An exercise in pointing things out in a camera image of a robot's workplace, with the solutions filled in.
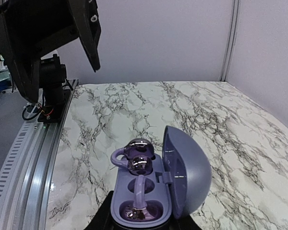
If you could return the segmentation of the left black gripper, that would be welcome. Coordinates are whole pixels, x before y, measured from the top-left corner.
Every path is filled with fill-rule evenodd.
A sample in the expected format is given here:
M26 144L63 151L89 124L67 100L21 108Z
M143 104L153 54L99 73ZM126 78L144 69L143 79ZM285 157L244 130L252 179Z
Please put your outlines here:
M43 56L79 36L96 72L100 35L96 0L9 0L0 6L0 53L20 95L31 103L38 101Z

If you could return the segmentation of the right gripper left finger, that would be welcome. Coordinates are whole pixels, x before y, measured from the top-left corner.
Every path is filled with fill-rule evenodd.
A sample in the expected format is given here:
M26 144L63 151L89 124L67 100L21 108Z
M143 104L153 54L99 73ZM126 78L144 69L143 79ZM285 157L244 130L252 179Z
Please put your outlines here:
M94 215L93 219L87 225L85 230L113 230L114 225L110 212L111 200L114 191L110 191L103 201L102 205Z

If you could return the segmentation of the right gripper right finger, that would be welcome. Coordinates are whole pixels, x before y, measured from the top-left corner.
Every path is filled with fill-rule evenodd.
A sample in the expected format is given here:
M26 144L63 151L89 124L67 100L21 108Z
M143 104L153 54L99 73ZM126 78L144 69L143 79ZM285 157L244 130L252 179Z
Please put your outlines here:
M169 230L202 230L190 215L176 219L174 215L171 215L169 221Z

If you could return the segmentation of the purple earbud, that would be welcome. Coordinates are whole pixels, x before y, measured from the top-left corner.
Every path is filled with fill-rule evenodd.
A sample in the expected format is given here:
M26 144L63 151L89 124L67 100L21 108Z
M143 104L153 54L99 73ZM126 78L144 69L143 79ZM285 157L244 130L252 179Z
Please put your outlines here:
M114 151L110 157L113 165L128 170L132 175L149 175L155 159L153 144L144 138L131 140L124 148Z
M135 180L134 199L130 204L123 207L120 212L124 220L132 222L148 222L159 219L162 216L163 209L154 201L145 200L145 182L146 178L140 175Z

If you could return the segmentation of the purple earbud charging case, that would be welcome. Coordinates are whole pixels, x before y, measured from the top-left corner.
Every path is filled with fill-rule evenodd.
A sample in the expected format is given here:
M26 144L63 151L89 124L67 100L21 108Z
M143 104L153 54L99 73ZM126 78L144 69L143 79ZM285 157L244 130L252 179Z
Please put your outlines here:
M176 219L191 215L205 201L212 181L211 165L196 141L182 130L166 126L162 153L155 153L153 171L144 175L145 200L154 201L163 209L154 221L124 220L120 212L134 199L138 176L117 167L117 179L111 200L111 216L117 230L168 230L173 214Z

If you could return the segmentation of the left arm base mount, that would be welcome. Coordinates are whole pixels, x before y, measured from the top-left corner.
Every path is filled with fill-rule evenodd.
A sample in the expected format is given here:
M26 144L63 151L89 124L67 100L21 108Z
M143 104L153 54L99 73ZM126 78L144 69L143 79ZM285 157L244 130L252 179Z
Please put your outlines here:
M31 121L37 118L38 122L44 124L59 123L74 88L67 80L66 67L57 54L41 60L39 88L42 89L42 102L27 105L22 112L22 119Z

